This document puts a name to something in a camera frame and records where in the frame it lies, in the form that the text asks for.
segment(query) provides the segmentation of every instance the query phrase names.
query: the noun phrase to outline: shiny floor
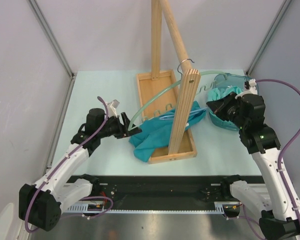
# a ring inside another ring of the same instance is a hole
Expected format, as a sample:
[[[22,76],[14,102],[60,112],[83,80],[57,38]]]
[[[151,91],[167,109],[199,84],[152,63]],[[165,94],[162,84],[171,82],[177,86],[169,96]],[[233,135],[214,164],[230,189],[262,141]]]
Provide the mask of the shiny floor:
[[[228,220],[207,214],[111,213],[86,220],[60,220],[50,232],[31,240],[256,240],[245,219]]]

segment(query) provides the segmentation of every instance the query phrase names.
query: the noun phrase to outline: wooden beam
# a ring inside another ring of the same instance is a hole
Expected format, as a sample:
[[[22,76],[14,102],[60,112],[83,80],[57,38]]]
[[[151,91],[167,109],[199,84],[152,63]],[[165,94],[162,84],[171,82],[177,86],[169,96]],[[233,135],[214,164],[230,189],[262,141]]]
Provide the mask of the wooden beam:
[[[162,9],[159,0],[151,0],[151,79],[158,80],[161,58]]]
[[[184,45],[184,42],[182,41],[177,22],[175,20],[174,14],[171,10],[170,4],[168,0],[160,0],[161,8],[163,11],[163,15],[166,21],[166,24],[168,26],[173,45],[176,51],[176,54],[179,59],[179,63],[181,63],[183,60],[188,59],[188,54]],[[185,73],[186,70],[191,69],[191,62],[190,61],[184,61],[181,64],[182,72]]]
[[[172,125],[168,155],[177,154],[179,151],[200,78],[201,76],[197,69],[188,69],[183,72],[175,108],[175,117]]]

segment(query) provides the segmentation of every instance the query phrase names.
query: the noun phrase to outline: wooden rack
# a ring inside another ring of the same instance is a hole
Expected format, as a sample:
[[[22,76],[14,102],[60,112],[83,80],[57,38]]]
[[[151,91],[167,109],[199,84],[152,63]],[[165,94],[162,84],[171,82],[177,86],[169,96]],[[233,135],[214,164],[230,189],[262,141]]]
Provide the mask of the wooden rack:
[[[152,118],[155,110],[164,112],[166,104],[175,105],[175,116],[168,147],[157,148],[149,163],[162,163],[193,158],[197,155],[196,145],[190,130],[185,131],[189,113],[200,82],[200,73],[192,68],[188,54],[178,30],[168,0],[151,0],[151,72],[137,74],[140,105],[143,106],[158,92],[176,82],[173,70],[160,71],[162,12],[168,26],[173,45],[183,72],[180,89],[173,90],[155,100],[142,113],[142,117]]]

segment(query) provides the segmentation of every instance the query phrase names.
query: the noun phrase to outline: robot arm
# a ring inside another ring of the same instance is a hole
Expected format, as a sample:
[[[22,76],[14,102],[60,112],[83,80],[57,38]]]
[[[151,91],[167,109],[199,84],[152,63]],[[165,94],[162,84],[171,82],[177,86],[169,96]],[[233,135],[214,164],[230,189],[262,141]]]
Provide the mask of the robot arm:
[[[38,194],[31,207],[28,222],[45,231],[53,229],[61,214],[77,201],[87,196],[97,196],[100,193],[99,179],[94,176],[84,174],[70,186],[65,186],[65,183],[75,170],[99,147],[102,138],[114,136],[121,139],[141,132],[138,127],[128,131],[130,120],[125,112],[121,113],[123,122],[121,124],[116,112],[118,105],[117,100],[107,105],[108,119],[97,134],[95,134],[96,130],[105,120],[105,111],[100,108],[91,109],[86,116],[86,123],[82,124],[77,134],[74,135],[71,145],[58,163],[33,185],[25,184],[20,189],[20,219],[25,220],[27,209],[36,192]]]
[[[220,119],[231,121],[239,128],[239,137],[256,162],[268,189],[271,201],[249,188],[240,176],[232,176],[221,183],[222,193],[240,200],[258,218],[267,240],[286,239],[300,234],[300,225],[287,188],[281,178],[283,172],[300,213],[300,199],[281,160],[278,168],[280,143],[275,131],[264,124],[265,103],[257,95],[255,80],[245,82],[246,91],[230,93],[226,97],[207,102]]]

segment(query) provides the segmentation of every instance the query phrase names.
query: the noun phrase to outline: teal basket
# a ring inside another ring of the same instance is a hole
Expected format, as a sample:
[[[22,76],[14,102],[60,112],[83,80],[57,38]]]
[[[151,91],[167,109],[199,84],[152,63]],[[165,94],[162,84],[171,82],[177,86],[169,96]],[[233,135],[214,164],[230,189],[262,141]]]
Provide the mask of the teal basket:
[[[245,81],[250,80],[250,77],[247,76],[240,76],[240,75],[234,75],[227,73],[226,74],[227,78],[223,74],[218,74],[213,81],[212,88],[218,88],[218,89],[227,89],[229,87],[239,87],[242,91],[245,88]],[[228,129],[231,131],[239,131],[239,129],[230,121],[223,121],[220,118],[218,118],[214,113],[209,110],[209,115],[211,118],[211,121],[213,122],[214,125],[223,128],[223,129]]]

